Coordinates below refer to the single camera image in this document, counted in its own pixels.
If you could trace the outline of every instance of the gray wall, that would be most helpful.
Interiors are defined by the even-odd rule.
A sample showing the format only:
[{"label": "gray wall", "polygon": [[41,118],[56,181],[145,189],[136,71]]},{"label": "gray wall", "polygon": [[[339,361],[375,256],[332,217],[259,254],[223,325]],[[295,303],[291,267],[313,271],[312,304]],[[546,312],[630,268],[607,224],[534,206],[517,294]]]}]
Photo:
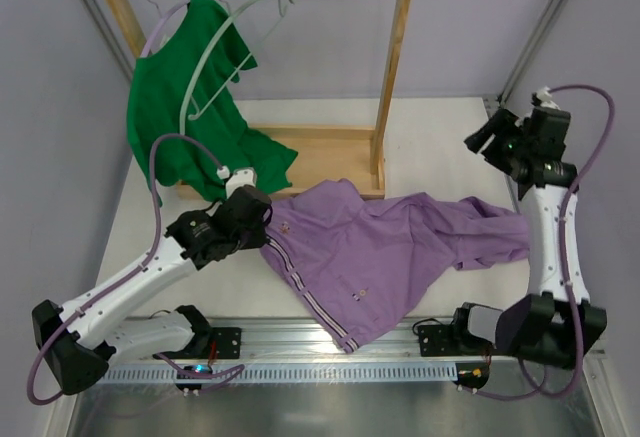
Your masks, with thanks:
[{"label": "gray wall", "polygon": [[[157,1],[164,10],[177,2]],[[229,1],[237,7],[244,0]],[[145,0],[131,2],[149,34],[158,20],[156,9]],[[546,2],[413,0],[396,95],[499,93]],[[393,7],[394,0],[296,0],[257,52],[260,68],[244,74],[235,95],[377,97]],[[111,17],[106,8],[105,14]],[[263,2],[244,15],[238,27],[251,44],[276,17],[275,2]]]},{"label": "gray wall", "polygon": [[[616,101],[613,134],[579,194],[577,233],[592,300],[608,311],[609,353],[624,382],[626,401],[636,403],[640,401],[640,373],[630,369],[637,366],[640,352],[638,2],[569,0],[509,102],[522,112],[536,88],[576,82],[604,87]],[[606,106],[601,98],[581,91],[559,93],[557,102],[573,115],[567,159],[582,165],[602,131]]]},{"label": "gray wall", "polygon": [[128,159],[127,92],[79,0],[0,0],[3,435],[29,437],[46,412],[25,396],[31,309],[95,281]]}]

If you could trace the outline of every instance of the wooden rack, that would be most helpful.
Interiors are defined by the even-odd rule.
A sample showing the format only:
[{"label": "wooden rack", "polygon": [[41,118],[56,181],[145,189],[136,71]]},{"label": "wooden rack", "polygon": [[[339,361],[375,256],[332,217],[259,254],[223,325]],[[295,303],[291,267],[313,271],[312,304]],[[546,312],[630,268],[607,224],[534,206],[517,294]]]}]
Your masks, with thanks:
[{"label": "wooden rack", "polygon": [[[146,38],[129,0],[106,1],[129,49],[134,57],[138,58]],[[410,3],[411,0],[396,0],[375,127],[318,125],[254,127],[299,153],[287,172],[293,187],[278,192],[276,198],[297,195],[325,179],[340,178],[351,180],[364,198],[384,197],[382,144]],[[198,194],[186,185],[179,185],[178,192],[185,198],[199,198]]]}]

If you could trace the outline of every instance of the purple shirt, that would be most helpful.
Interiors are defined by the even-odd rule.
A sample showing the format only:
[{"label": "purple shirt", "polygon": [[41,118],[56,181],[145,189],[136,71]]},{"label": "purple shirt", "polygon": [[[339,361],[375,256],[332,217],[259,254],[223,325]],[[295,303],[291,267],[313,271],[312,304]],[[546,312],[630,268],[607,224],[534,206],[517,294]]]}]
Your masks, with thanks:
[{"label": "purple shirt", "polygon": [[529,249],[523,216],[476,197],[363,201],[344,179],[275,202],[267,233],[262,256],[345,352],[395,328],[448,267],[488,268]]}]

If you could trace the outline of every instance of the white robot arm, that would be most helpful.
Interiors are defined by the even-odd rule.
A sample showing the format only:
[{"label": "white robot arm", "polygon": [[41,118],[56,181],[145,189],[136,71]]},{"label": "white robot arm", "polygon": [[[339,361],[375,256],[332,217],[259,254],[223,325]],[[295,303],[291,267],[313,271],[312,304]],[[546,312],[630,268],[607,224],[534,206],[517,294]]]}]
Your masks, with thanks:
[{"label": "white robot arm", "polygon": [[[578,306],[584,352],[606,328],[607,317],[604,309],[591,306],[580,270],[577,189],[568,199],[564,217],[560,213],[578,174],[573,164],[562,161],[571,115],[553,103],[547,89],[533,95],[533,105],[522,125],[517,116],[501,108],[465,140],[469,150],[481,152],[489,164],[517,184],[520,210],[529,223],[528,294],[504,311],[465,303],[456,310],[453,327],[470,348],[488,341],[500,353],[572,369],[576,332],[567,287],[571,286]],[[560,219],[566,236],[568,280],[561,266]]]},{"label": "white robot arm", "polygon": [[[60,306],[45,300],[34,308],[32,319],[40,348],[63,322],[80,313],[45,354],[64,394],[87,389],[118,363],[161,352],[182,351],[194,357],[202,354],[211,327],[193,306],[181,306],[149,320],[125,319],[158,292],[209,262],[266,243],[271,200],[255,188],[255,181],[253,169],[237,170],[226,182],[227,200],[214,205],[211,215],[202,210],[182,214],[167,227],[146,267],[141,263],[148,260],[149,251],[75,299]],[[86,308],[89,299],[136,269],[135,277]]]}]

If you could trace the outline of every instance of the green shirt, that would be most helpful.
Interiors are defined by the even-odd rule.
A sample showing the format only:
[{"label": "green shirt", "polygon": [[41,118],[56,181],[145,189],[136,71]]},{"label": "green shirt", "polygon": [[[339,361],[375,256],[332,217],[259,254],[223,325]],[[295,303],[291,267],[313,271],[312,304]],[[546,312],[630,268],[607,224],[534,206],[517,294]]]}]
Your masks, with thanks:
[{"label": "green shirt", "polygon": [[[190,0],[187,14],[171,39],[157,53],[136,62],[127,108],[127,139],[138,165],[149,180],[149,152],[163,134],[179,132],[180,106],[202,52],[227,13],[214,0]],[[193,92],[203,108],[224,84],[249,50],[231,26],[205,65]],[[250,58],[242,70],[256,67]],[[193,103],[188,114],[195,114]],[[258,188],[276,192],[291,184],[286,171],[297,156],[256,130],[249,129],[231,93],[224,89],[198,120],[186,121],[186,135],[204,144],[233,172],[253,167]],[[164,186],[179,180],[191,185],[207,201],[225,197],[216,166],[195,146],[178,139],[163,142],[156,157],[156,177]]]}]

